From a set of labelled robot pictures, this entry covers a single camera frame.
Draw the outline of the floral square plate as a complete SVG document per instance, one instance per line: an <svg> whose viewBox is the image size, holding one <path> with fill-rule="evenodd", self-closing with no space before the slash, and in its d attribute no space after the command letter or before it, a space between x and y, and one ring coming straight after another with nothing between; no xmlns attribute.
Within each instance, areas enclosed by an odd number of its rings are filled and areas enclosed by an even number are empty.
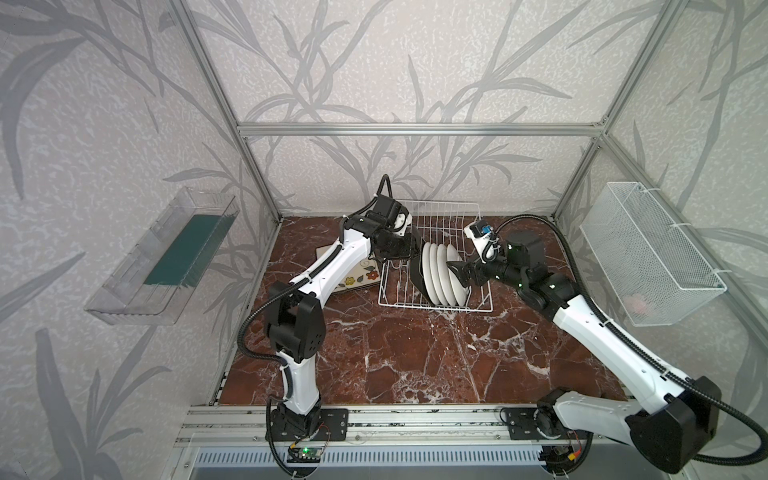
<svg viewBox="0 0 768 480"><path fill-rule="evenodd" d="M381 281L381 272L377 262L372 258L362 259L353 268L350 268L338 284L353 285L355 283L368 283Z"/></svg>
<svg viewBox="0 0 768 480"><path fill-rule="evenodd" d="M368 282L368 283L355 283L353 285L346 285L346 284L338 284L332 291L333 294L336 293L344 293L349 291L355 291L360 289L367 289L367 288L374 288L378 289L380 286L379 281L375 282Z"/></svg>

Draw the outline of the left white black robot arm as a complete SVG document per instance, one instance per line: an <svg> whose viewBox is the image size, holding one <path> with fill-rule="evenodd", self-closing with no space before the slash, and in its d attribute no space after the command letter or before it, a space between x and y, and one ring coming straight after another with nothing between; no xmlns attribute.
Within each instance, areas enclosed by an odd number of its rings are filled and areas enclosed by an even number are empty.
<svg viewBox="0 0 768 480"><path fill-rule="evenodd" d="M411 224L402 203L379 195L364 211L341 220L337 240L307 270L270 288L265 334L279 358L284 386L274 420L290 436L306 438L320 427L316 354L326 335L325 304L361 261L409 258L414 246Z"/></svg>

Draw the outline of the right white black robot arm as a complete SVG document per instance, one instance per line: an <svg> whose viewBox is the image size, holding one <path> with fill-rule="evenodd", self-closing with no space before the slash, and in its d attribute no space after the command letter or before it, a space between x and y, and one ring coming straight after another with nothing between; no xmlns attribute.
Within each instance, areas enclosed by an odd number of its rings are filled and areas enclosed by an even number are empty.
<svg viewBox="0 0 768 480"><path fill-rule="evenodd" d="M500 242L484 221L465 229L475 253L448 263L463 285L496 280L515 288L534 311L568 332L606 366L632 394L627 403L559 388L539 403L571 430L633 445L656 468L677 473L715 436L719 413L708 401L722 397L709 378L685 375L637 343L589 304L578 284L549 269L544 245L533 232L520 231Z"/></svg>

